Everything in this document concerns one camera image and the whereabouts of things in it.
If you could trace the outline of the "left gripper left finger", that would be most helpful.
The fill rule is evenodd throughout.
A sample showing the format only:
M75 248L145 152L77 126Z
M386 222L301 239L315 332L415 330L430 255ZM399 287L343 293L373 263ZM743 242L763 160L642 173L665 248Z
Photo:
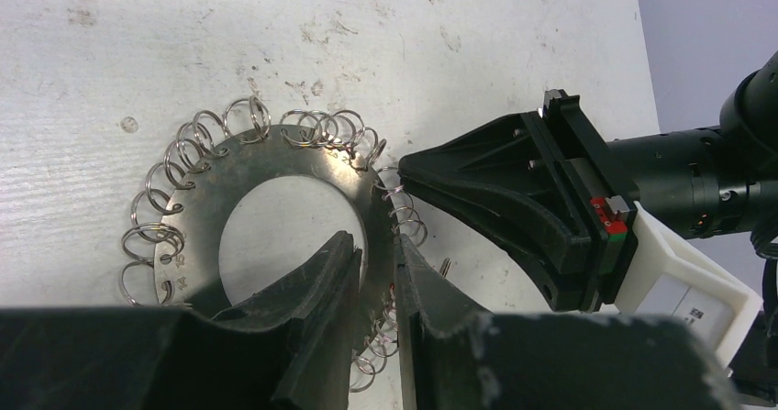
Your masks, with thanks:
M361 251L305 263L206 317L175 306L5 309L4 409L344 409Z

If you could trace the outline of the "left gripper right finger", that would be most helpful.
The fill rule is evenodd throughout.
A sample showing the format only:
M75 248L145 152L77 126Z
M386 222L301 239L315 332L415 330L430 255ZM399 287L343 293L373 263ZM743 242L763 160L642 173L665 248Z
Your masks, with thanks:
M495 313L394 241L407 409L737 409L716 356L664 316Z

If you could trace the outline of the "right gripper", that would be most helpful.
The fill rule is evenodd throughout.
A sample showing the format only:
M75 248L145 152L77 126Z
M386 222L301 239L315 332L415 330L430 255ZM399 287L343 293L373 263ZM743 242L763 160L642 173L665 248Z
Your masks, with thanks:
M405 190L505 251L553 310L612 305L635 255L637 185L562 89L536 112L500 116L398 163ZM580 216L574 212L574 203Z

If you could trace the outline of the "metal key organizer disc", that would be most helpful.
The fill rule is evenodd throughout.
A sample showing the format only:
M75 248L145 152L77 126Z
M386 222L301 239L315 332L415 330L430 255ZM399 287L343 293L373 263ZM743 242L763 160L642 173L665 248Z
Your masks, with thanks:
M387 142L345 107L272 116L257 94L201 110L150 166L120 239L124 272L152 271L158 305L206 315L280 280L331 234L361 253L350 391L363 393L399 350L393 239L428 228L383 160Z

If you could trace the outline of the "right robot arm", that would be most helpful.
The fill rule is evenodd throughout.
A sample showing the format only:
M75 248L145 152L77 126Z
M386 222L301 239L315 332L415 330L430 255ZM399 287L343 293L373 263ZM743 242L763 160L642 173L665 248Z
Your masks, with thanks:
M764 227L777 208L777 61L745 77L719 122L607 141L576 95L545 93L398 163L404 189L502 249L555 312L616 300L645 210L681 238Z

